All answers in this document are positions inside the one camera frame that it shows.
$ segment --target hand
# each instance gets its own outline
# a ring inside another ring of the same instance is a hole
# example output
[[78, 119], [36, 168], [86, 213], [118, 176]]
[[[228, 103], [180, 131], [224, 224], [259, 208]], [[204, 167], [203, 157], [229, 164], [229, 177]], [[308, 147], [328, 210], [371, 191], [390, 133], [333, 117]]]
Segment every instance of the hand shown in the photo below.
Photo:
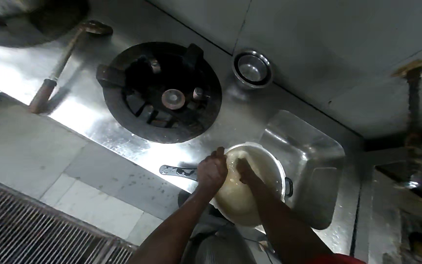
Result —
[[237, 159], [236, 169], [241, 176], [240, 181], [245, 184], [248, 184], [249, 181], [258, 178], [255, 172], [252, 170], [252, 167], [250, 167], [250, 164], [247, 159]]
[[227, 177], [226, 156], [224, 148], [218, 147], [211, 155], [198, 165], [198, 188], [205, 190], [213, 196], [223, 185]]

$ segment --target floor drain grate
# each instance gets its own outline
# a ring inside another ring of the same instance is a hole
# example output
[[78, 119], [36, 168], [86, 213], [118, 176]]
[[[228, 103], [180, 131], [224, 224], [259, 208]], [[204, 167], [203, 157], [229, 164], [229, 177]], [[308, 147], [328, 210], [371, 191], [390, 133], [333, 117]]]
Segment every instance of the floor drain grate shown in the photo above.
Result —
[[1, 264], [123, 264], [135, 249], [0, 184]]

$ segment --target cast iron burner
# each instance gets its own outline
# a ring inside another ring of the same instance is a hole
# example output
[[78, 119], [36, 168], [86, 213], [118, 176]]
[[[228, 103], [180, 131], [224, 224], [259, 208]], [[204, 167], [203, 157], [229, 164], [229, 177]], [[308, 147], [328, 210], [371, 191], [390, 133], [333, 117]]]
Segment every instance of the cast iron burner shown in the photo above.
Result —
[[199, 136], [221, 107], [218, 77], [195, 44], [135, 45], [109, 66], [99, 65], [97, 80], [115, 119], [150, 141], [179, 143]]

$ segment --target sink basin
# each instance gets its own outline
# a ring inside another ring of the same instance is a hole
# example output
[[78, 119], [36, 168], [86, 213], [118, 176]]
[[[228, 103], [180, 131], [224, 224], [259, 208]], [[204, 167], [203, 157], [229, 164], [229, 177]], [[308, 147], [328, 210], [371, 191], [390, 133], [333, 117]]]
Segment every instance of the sink basin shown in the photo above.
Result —
[[326, 229], [335, 210], [343, 147], [284, 110], [271, 118], [259, 143], [281, 162], [293, 183], [294, 191], [291, 197], [286, 196], [286, 204], [312, 228]]

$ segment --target black handle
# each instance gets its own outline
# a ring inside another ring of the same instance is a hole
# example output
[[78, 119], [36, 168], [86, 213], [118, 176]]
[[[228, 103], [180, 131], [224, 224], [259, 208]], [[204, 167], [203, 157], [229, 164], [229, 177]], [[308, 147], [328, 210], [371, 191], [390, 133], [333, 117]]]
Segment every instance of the black handle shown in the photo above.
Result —
[[203, 58], [203, 50], [195, 44], [190, 44], [183, 55], [182, 63], [189, 72], [194, 72], [196, 64]]
[[37, 94], [35, 94], [32, 99], [29, 110], [34, 114], [40, 114], [45, 111], [46, 103], [50, 98], [50, 95], [53, 92], [53, 89], [56, 87], [56, 81], [51, 79], [45, 79], [42, 86], [38, 89]]
[[284, 181], [286, 182], [285, 198], [289, 198], [294, 194], [294, 184], [288, 177], [285, 177]]
[[179, 176], [184, 177], [187, 179], [191, 179], [197, 181], [197, 169], [190, 169], [190, 168], [179, 168], [179, 167], [172, 167], [168, 165], [162, 165], [159, 168], [159, 173], [162, 175], [170, 175], [170, 176]]

